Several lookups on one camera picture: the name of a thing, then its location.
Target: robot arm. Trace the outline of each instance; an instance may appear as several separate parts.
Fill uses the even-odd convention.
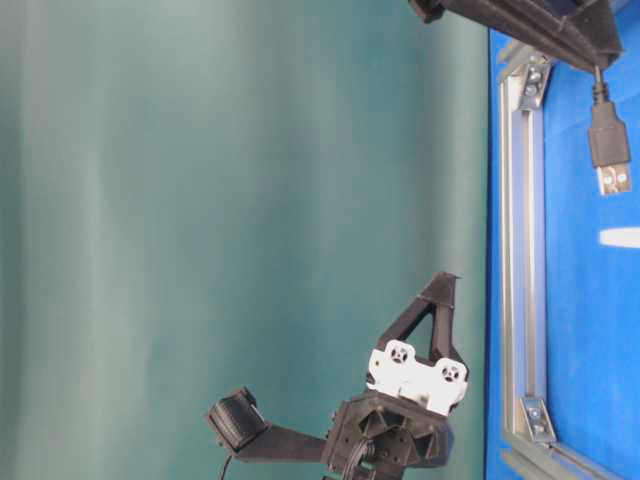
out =
[[[242,388],[205,415],[231,457],[244,462],[324,463],[345,480],[400,480],[407,467],[446,464],[447,420],[467,389],[468,369],[452,345],[456,277],[440,273],[382,334],[369,359],[367,390],[342,402],[327,440],[264,420]],[[433,317],[428,358],[406,340]],[[365,461],[371,468],[361,465]]]

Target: teal curtain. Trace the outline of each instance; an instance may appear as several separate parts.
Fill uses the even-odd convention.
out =
[[[322,436],[449,270],[471,386],[407,478],[480,478],[486,44],[401,1],[3,2],[0,477],[214,478],[241,385]]]

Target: screw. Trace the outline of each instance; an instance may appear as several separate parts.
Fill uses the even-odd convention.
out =
[[[527,97],[533,97],[536,93],[538,93],[537,85],[534,85],[534,84],[527,85],[526,88],[524,89],[524,94]]]
[[[531,70],[529,72],[529,81],[533,83],[537,83],[542,80],[542,74],[538,70]]]

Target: blue surface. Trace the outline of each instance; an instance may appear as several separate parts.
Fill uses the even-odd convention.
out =
[[[489,349],[488,369],[488,419],[486,446],[486,478],[487,479],[518,479],[516,475],[501,459],[500,451],[507,449],[507,445],[500,438],[502,402],[500,386],[500,127],[498,104],[498,73],[502,66],[497,63],[498,52],[510,41],[501,33],[491,32],[490,63],[491,63],[491,159],[489,171],[489,269],[488,290],[491,292],[489,302]]]
[[[545,104],[548,393],[560,441],[640,478],[640,251],[598,243],[601,229],[640,225],[640,2],[617,20],[627,53],[606,78],[629,130],[634,191],[598,194],[590,76],[557,66]]]

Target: black 3d-printed part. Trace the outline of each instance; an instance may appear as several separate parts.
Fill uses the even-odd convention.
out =
[[[369,391],[343,402],[322,453],[331,472],[342,472],[359,441],[371,440],[366,459],[375,478],[400,480],[407,467],[433,468],[446,464],[453,446],[447,418],[428,412],[409,400]],[[367,476],[360,469],[360,477]]]

